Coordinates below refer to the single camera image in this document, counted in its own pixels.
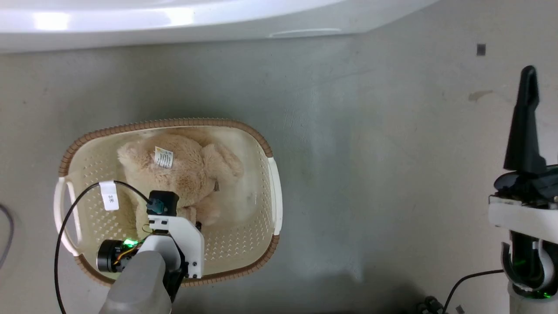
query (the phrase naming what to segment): white plastic basket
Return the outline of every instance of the white plastic basket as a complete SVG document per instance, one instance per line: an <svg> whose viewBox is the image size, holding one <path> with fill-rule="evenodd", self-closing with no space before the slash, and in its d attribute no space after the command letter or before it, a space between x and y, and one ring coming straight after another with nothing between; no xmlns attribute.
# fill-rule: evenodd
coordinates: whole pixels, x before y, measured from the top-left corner
<svg viewBox="0 0 558 314"><path fill-rule="evenodd" d="M163 128L203 127L231 149L244 165L244 176L233 188L217 193L223 208L215 225L204 226L204 275L188 279L184 286L197 286L249 274L273 255L282 224L281 183L271 148L253 128L235 121L174 119L134 123L91 132L76 140L64 155L54 193L54 220L60 231L66 187L70 200L89 185L122 180L117 149L125 142ZM98 188L81 199L74 210L76 241L66 233L62 243L82 270L94 280L109 285L118 273L101 273L96 267L99 245L105 239L124 240L135 236L134 210L124 190L118 191L120 210L105 211Z"/></svg>

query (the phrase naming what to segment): white label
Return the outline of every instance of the white label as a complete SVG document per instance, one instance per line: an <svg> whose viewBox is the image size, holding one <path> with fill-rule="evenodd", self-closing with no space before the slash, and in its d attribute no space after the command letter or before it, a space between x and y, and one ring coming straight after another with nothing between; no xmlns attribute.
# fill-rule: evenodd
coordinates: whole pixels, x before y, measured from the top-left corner
<svg viewBox="0 0 558 314"><path fill-rule="evenodd" d="M118 195L116 194L116 184L114 181L99 182L101 188L101 196L106 211L115 211L118 209Z"/></svg>
<svg viewBox="0 0 558 314"><path fill-rule="evenodd" d="M172 151L162 149L155 146L155 164L163 168L171 169L172 158L174 153Z"/></svg>

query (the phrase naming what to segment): black cable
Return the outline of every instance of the black cable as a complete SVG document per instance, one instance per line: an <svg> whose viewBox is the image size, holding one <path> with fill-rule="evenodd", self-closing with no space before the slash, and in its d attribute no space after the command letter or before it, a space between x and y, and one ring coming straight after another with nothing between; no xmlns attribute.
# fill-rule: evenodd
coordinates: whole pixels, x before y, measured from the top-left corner
<svg viewBox="0 0 558 314"><path fill-rule="evenodd" d="M128 183L122 182L122 181L114 181L116 184L120 184L123 185L129 189L131 189L132 191L134 191L135 193L137 193L139 196L141 196L148 204L151 204L151 201L145 197L145 195L143 195L140 191L138 191L135 187L129 185ZM68 222L68 220L70 219L70 215L72 213L72 211L74 211L74 208L76 206L76 204L78 204L79 200L90 190L92 190L94 187L99 186L99 182L94 183L90 186L88 186L85 190L83 190L83 192L81 194L79 194L78 197L76 197L74 203L70 206L70 209L68 210L68 213L66 214L66 217L64 217L64 221L62 222L62 225L60 226L60 232L58 233L58 239L56 240L56 250L54 251L54 288L56 289L56 299L58 299L58 306L60 307L60 311L62 312L62 314L66 314L66 309L64 309L64 305L62 304L62 296L60 295L60 285L58 282L58 254L60 252L60 243L62 242L62 234L64 233L64 229L66 229L66 224Z"/></svg>
<svg viewBox="0 0 558 314"><path fill-rule="evenodd" d="M451 297L453 296L455 290L457 289L457 287L465 280L469 279L469 278L475 278L475 277L480 277L480 276L484 276L484 275L492 275L492 274L499 274L499 273L503 273L504 270L503 269L497 269L497 270L490 270L488 272L481 272L481 273L476 273L476 274L471 274L471 275L467 275L463 278L461 278L453 287L453 289L451 289L450 295L448 296L448 299L446 300L446 304L444 305L444 310L442 311L442 313L445 313L446 310L448 309L448 306L450 304L450 300Z"/></svg>
<svg viewBox="0 0 558 314"><path fill-rule="evenodd" d="M0 205L0 212L3 212L4 215L6 215L6 218L8 218L8 224L9 224L8 242L6 243L6 247L4 248L4 252L2 253L2 256L0 256L0 269L2 269L2 266L4 266L4 262L8 258L8 252L9 252L10 247L12 246L13 233L14 233L16 227L13 223L12 214L10 214L9 211L2 205Z"/></svg>

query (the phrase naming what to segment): concrete floor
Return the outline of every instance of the concrete floor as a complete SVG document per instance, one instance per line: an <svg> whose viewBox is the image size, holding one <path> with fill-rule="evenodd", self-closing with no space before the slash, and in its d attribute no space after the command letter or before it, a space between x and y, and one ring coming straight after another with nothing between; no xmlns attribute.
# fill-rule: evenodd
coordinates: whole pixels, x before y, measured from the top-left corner
<svg viewBox="0 0 558 314"><path fill-rule="evenodd" d="M539 69L541 151L556 162L557 13L553 1L444 0L355 36L0 56L0 202L17 219L0 312L58 312L51 204L67 146L171 117L258 129L285 205L273 259L182 289L177 313L394 313L444 300L463 275L499 267L507 234L489 224L487 197L528 64ZM100 308L107 288L65 251L60 263L68 313ZM465 282L450 313L459 304L506 313L504 276Z"/></svg>

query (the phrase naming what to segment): teddy bear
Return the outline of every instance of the teddy bear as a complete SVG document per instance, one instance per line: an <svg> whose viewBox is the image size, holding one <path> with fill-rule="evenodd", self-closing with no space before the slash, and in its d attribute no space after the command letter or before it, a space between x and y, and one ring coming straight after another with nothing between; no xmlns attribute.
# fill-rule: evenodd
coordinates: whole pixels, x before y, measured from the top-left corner
<svg viewBox="0 0 558 314"><path fill-rule="evenodd" d="M170 168L156 163L156 147L172 151ZM117 150L128 184L148 195L150 191L173 191L179 197L177 216L202 226L214 224L221 213L215 191L242 177L242 162L225 145L203 130L168 129L125 143ZM130 194L135 208L138 238L148 235L145 201Z"/></svg>

